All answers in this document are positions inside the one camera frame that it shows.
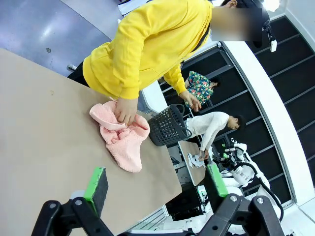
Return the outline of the person's left hand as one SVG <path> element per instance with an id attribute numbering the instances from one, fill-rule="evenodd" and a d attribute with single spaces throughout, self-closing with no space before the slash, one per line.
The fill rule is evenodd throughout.
<path id="1" fill-rule="evenodd" d="M 181 92 L 179 96 L 188 103 L 189 107 L 195 112 L 198 112 L 201 109 L 201 104 L 198 99 L 189 93 L 187 90 Z"/>

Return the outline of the person's right hand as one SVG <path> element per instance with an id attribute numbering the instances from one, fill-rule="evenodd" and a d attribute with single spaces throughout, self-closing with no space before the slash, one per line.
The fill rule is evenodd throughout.
<path id="1" fill-rule="evenodd" d="M 138 99 L 123 99 L 119 98 L 117 100 L 117 106 L 115 109 L 115 116 L 117 121 L 124 123 L 126 126 L 130 125 L 137 112 Z"/>

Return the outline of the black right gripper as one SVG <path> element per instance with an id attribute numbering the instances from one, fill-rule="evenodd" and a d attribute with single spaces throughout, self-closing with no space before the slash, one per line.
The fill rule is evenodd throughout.
<path id="1" fill-rule="evenodd" d="M 229 172 L 233 170 L 234 166 L 236 166 L 236 161 L 234 158 L 219 158 L 217 162 L 217 166 L 220 172 Z"/>

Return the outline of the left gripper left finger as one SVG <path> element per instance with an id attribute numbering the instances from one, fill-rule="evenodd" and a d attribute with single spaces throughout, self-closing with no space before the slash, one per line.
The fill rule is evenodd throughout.
<path id="1" fill-rule="evenodd" d="M 82 228 L 88 236 L 112 236 L 104 224 L 101 212 L 108 191 L 104 167 L 95 168 L 82 197 L 61 204 L 46 201 L 32 231 L 33 236 L 68 236 L 73 229 Z"/>

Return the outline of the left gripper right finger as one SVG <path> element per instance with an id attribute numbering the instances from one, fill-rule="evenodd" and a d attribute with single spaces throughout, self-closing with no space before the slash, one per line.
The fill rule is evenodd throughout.
<path id="1" fill-rule="evenodd" d="M 228 193 L 216 165 L 207 165 L 205 190 L 214 214 L 205 223 L 200 236 L 224 236 L 233 225 L 240 225 L 248 236 L 283 236 L 283 210 L 277 216 L 267 196 L 256 195 L 252 200 Z"/>

